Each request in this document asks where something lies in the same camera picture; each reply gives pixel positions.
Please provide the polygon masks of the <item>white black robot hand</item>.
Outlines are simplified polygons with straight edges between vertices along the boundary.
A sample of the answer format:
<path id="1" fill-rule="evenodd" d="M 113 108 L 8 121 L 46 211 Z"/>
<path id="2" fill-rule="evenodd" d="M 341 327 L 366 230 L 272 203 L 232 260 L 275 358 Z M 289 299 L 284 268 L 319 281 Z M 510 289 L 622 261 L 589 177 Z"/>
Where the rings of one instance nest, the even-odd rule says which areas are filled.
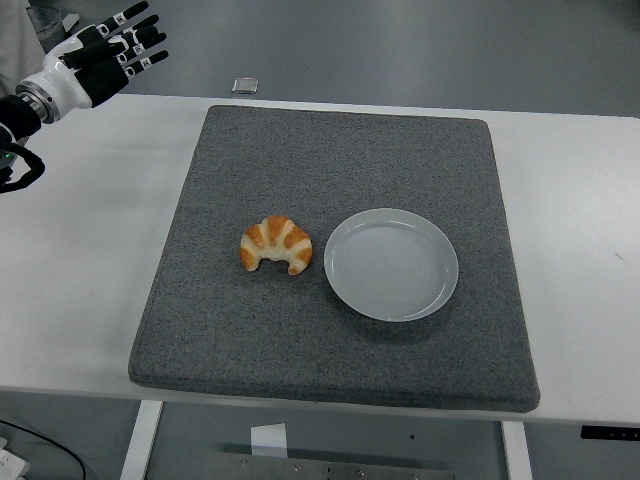
<path id="1" fill-rule="evenodd" d="M 159 16 L 141 16 L 140 1 L 98 24 L 91 24 L 45 55 L 42 70 L 22 80 L 16 93 L 28 96 L 53 123 L 73 109 L 97 107 L 123 90 L 132 78 L 165 60 L 168 52 L 150 51 L 166 40 Z"/>

